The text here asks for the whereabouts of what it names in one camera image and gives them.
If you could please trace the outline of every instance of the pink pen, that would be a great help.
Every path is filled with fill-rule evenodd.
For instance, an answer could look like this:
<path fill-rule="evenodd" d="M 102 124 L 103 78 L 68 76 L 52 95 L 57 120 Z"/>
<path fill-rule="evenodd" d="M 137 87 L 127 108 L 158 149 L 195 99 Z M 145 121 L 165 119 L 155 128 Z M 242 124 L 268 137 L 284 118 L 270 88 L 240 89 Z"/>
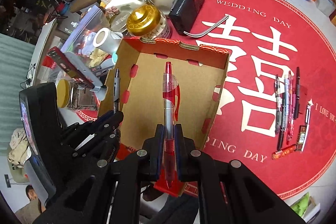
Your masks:
<path fill-rule="evenodd" d="M 290 140 L 293 138 L 293 131 L 294 131 L 294 107 L 293 102 L 294 99 L 294 92 L 293 92 L 293 76 L 291 71 L 288 72 L 289 75 L 289 117 L 288 117 L 288 129 L 287 129 L 287 139 L 286 143 L 289 145 Z"/>
<path fill-rule="evenodd" d="M 165 149 L 163 164 L 165 168 L 165 180 L 168 188 L 171 188 L 175 179 L 174 118 L 177 121 L 179 115 L 180 86 L 172 74 L 170 62 L 166 62 L 166 72 L 163 74 L 162 97 L 165 112 Z"/>

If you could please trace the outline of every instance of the person's leg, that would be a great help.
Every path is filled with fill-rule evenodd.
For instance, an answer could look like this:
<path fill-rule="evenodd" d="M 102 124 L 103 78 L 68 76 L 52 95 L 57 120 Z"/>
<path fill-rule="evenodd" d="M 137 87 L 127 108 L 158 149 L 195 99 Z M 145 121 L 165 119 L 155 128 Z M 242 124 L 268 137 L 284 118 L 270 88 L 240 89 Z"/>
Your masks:
<path fill-rule="evenodd" d="M 183 194 L 168 196 L 164 207 L 147 224 L 193 224 L 198 213 L 198 198 Z"/>

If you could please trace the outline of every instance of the green curtain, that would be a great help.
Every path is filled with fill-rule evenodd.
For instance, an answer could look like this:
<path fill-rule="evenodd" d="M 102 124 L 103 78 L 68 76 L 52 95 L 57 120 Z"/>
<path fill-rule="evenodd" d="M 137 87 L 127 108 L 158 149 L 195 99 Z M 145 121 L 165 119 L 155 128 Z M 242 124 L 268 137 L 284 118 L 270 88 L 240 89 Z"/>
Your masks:
<path fill-rule="evenodd" d="M 18 93 L 22 90 L 20 83 L 26 80 L 34 48 L 0 33 L 0 155 L 6 155 L 14 129 L 23 127 Z"/>

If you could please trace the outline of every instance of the open box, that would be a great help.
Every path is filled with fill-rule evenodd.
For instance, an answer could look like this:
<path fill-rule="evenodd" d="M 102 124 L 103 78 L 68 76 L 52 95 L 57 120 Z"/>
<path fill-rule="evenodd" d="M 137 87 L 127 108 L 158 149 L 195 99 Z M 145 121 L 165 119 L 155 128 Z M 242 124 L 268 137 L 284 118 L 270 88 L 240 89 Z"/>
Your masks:
<path fill-rule="evenodd" d="M 115 66 L 120 70 L 120 126 L 122 147 L 142 148 L 145 139 L 155 134 L 157 124 L 164 124 L 162 99 L 163 73 L 167 61 L 180 85 L 181 103 L 178 122 L 183 134 L 202 150 L 216 116 L 226 78 L 229 52 L 208 45 L 193 46 L 177 40 L 157 38 L 152 43 L 125 38 L 118 50 Z M 115 69 L 110 70 L 105 85 L 105 100 L 98 116 L 113 109 Z M 213 100 L 214 88 L 220 87 Z"/>

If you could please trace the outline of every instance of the white wall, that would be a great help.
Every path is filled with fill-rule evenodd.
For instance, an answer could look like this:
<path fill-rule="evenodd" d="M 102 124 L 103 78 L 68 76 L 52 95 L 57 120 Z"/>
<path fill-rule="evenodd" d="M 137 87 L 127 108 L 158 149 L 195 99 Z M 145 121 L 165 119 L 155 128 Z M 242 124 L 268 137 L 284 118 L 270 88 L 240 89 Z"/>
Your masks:
<path fill-rule="evenodd" d="M 12 185 L 11 188 L 7 188 L 4 174 L 8 174 L 10 179 L 12 178 L 7 158 L 5 156 L 0 156 L 0 191 L 12 211 L 16 212 L 18 209 L 29 203 L 25 191 L 27 185 Z"/>

